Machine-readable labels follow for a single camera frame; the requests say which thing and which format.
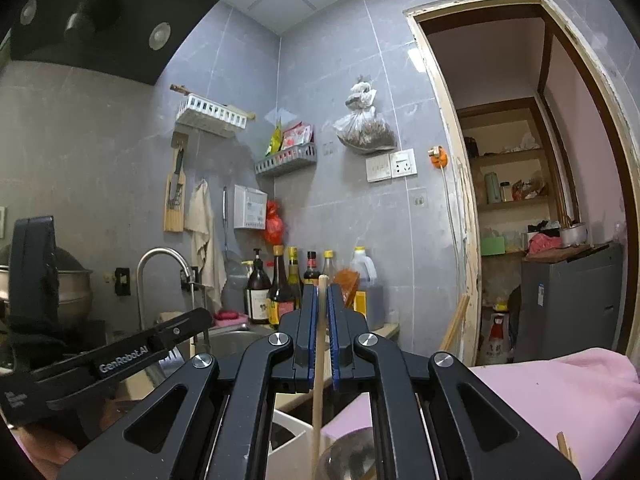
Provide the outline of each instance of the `pink tablecloth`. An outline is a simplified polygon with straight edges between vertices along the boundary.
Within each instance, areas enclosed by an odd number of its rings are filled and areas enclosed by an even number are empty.
[[[583,480],[602,468],[640,410],[634,366],[625,356],[601,348],[472,371],[554,446],[562,431]],[[370,426],[369,396],[363,394],[322,432],[336,439]]]

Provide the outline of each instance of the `blue gripper pad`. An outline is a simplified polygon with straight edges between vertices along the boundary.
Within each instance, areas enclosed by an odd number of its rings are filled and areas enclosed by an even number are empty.
[[[335,301],[330,289],[326,295],[326,314],[329,319],[329,350],[331,354],[331,377],[334,380],[334,390],[340,386],[340,362],[338,360],[338,323],[335,315]]]
[[[306,378],[309,387],[314,387],[314,377],[316,375],[316,327],[318,326],[318,288],[314,287],[314,294],[311,299],[311,327],[309,328],[309,366]]]

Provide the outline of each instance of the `gray refrigerator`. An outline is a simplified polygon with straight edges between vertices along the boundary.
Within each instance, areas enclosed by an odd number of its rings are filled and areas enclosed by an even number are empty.
[[[523,260],[514,362],[610,349],[621,288],[622,246],[615,242],[552,264]]]

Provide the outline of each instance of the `gray tile wall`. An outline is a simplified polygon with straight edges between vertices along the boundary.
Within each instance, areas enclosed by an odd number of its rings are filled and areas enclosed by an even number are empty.
[[[437,348],[458,294],[442,176],[426,154],[434,144],[448,146],[448,139],[431,84],[409,60],[407,51],[416,44],[402,14],[433,1],[343,0],[283,35],[278,106],[316,126],[319,155],[315,168],[278,177],[274,184],[284,206],[287,243],[305,250],[333,248],[341,265],[348,264],[354,246],[365,245],[387,284],[388,320],[401,324],[401,347],[424,355]],[[640,66],[640,52],[613,8],[606,0],[555,1],[599,46],[638,126],[638,109],[621,75],[632,91],[640,91],[640,76],[634,84],[629,67],[636,59]],[[591,25],[585,16],[594,20]],[[377,110],[398,133],[399,145],[415,150],[417,176],[368,184],[364,158],[335,137],[330,125],[347,112],[344,99],[359,75],[372,79]],[[460,244],[453,171],[448,168],[447,178]]]
[[[162,232],[180,100],[169,84],[257,114],[233,139],[190,136],[187,198],[195,182],[207,179],[222,243],[223,186],[261,186],[273,193],[273,183],[256,182],[252,161],[264,153],[273,131],[263,117],[276,102],[279,46],[275,34],[218,3],[154,87],[66,66],[10,62],[0,73],[0,205],[8,207],[0,246],[9,243],[15,219],[53,214],[58,244],[94,270],[93,316],[117,330],[135,330],[135,293],[118,298],[102,274],[115,267],[135,273],[140,256],[158,245],[191,259],[187,233]],[[264,245],[255,232],[229,234],[230,250],[242,256]],[[145,272],[148,322],[158,312],[185,309],[175,262],[158,256]]]

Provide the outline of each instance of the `white plastic jug with handle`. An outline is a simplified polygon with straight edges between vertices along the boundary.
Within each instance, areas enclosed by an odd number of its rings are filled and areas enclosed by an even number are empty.
[[[364,247],[355,248],[349,266],[360,275],[353,309],[366,318],[369,330],[382,328],[385,323],[384,293],[376,266]]]

